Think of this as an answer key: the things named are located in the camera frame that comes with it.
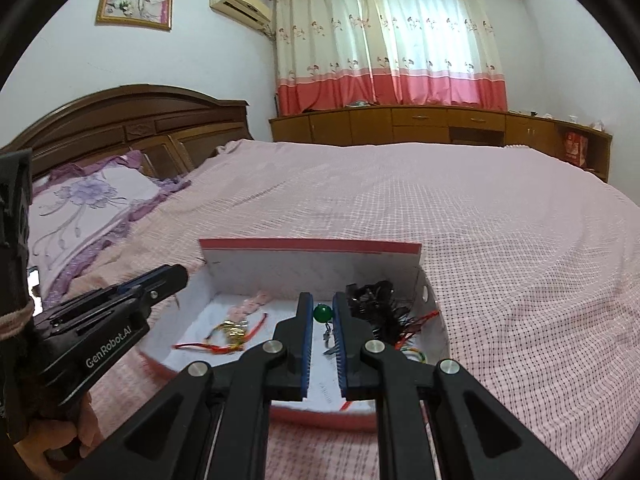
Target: human hand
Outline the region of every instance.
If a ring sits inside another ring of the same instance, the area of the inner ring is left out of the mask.
[[[40,480],[61,480],[63,474],[49,465],[44,453],[49,449],[60,449],[78,437],[82,446],[80,456],[85,458],[102,441],[98,419],[91,407],[91,396],[82,398],[78,428],[72,422],[60,420],[31,421],[27,437],[15,444],[22,461]]]

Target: triangular cutout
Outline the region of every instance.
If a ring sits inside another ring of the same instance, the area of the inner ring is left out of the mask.
[[[168,399],[127,437],[125,447],[148,460],[157,460],[162,456],[182,400],[179,394]]]
[[[465,403],[487,457],[495,458],[522,445],[522,441],[511,428],[475,393],[465,392]]]

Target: white wall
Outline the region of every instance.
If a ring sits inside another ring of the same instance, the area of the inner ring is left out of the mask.
[[[249,130],[271,140],[274,44],[216,13],[174,0],[170,32],[94,25],[98,0],[69,0],[40,31],[0,91],[0,146],[59,106],[124,84],[184,87],[249,103]]]
[[[548,113],[604,122],[613,135],[609,183],[640,205],[640,82],[577,0],[524,0],[542,38]]]
[[[494,27],[509,110],[546,110],[546,83],[540,35],[523,0],[484,0]]]

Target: floral pillow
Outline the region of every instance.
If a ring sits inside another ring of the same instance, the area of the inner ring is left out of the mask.
[[[130,222],[188,185],[149,179],[138,171],[141,163],[142,154],[130,152],[88,168],[68,164],[34,190],[30,265],[38,267],[45,307],[62,298],[101,249],[124,238]]]

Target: air conditioner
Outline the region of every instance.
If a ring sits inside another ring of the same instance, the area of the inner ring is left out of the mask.
[[[271,9],[260,0],[209,0],[209,6],[258,30],[271,23]]]

